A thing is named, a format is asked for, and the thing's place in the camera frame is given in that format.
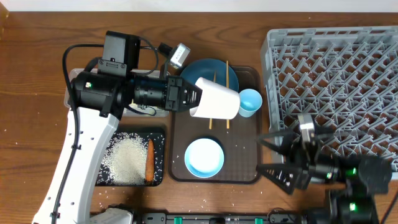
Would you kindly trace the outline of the pink plastic cup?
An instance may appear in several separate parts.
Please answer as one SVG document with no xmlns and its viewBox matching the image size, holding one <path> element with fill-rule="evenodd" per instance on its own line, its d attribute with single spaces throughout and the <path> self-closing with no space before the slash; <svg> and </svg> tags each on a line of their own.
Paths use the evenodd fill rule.
<svg viewBox="0 0 398 224">
<path fill-rule="evenodd" d="M 233 119 L 239 111 L 239 93 L 211 80 L 199 78 L 195 85 L 202 90 L 199 105 L 190 109 L 196 118 Z"/>
</svg>

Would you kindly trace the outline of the light blue plastic cup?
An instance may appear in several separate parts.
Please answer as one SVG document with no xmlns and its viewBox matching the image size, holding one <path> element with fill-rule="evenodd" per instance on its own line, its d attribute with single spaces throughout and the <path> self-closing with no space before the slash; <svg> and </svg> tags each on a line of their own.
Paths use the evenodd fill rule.
<svg viewBox="0 0 398 224">
<path fill-rule="evenodd" d="M 239 93 L 240 107 L 238 113 L 245 118 L 251 117 L 262 106 L 262 96 L 254 89 L 245 89 Z"/>
</svg>

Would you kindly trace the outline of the light blue bowl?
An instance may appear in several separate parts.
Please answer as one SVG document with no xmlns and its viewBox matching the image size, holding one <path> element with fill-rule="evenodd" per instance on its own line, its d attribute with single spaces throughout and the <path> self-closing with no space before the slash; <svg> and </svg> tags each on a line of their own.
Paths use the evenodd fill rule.
<svg viewBox="0 0 398 224">
<path fill-rule="evenodd" d="M 186 148 L 184 163 L 189 173 L 195 177 L 213 177 L 224 165 L 223 148 L 213 139 L 196 139 Z"/>
</svg>

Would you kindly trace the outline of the orange carrot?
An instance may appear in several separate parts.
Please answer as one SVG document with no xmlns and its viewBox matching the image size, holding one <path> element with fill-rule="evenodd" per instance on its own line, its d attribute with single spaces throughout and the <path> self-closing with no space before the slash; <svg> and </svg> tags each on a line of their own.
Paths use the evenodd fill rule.
<svg viewBox="0 0 398 224">
<path fill-rule="evenodd" d="M 146 171 L 145 180 L 146 182 L 152 182 L 154 179 L 154 143 L 153 140 L 149 140 L 147 146 L 147 159 L 146 159 Z"/>
</svg>

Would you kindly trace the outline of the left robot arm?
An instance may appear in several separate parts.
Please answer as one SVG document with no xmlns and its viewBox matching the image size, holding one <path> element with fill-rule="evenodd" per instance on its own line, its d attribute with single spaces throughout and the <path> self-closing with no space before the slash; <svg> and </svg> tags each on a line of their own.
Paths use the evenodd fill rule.
<svg viewBox="0 0 398 224">
<path fill-rule="evenodd" d="M 163 70 L 138 72 L 142 37 L 109 31 L 103 54 L 75 78 L 65 78 L 70 110 L 67 133 L 46 198 L 34 223 L 133 223 L 131 209 L 116 205 L 90 215 L 91 199 L 107 145 L 124 110 L 137 103 L 166 111 L 199 105 L 202 91 Z"/>
</svg>

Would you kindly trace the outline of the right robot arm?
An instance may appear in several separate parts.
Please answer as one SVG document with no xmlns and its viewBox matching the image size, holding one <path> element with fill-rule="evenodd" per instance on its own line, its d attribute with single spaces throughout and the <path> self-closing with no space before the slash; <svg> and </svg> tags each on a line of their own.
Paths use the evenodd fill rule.
<svg viewBox="0 0 398 224">
<path fill-rule="evenodd" d="M 390 163 L 378 156 L 323 154 L 323 139 L 333 135 L 331 128 L 317 128 L 298 139 L 290 129 L 262 134 L 259 144 L 285 156 L 286 161 L 261 164 L 256 170 L 289 195 L 307 189 L 313 178 L 324 184 L 345 185 L 344 189 L 327 190 L 324 207 L 308 209 L 295 223 L 378 223 L 374 196 L 388 193 Z"/>
</svg>

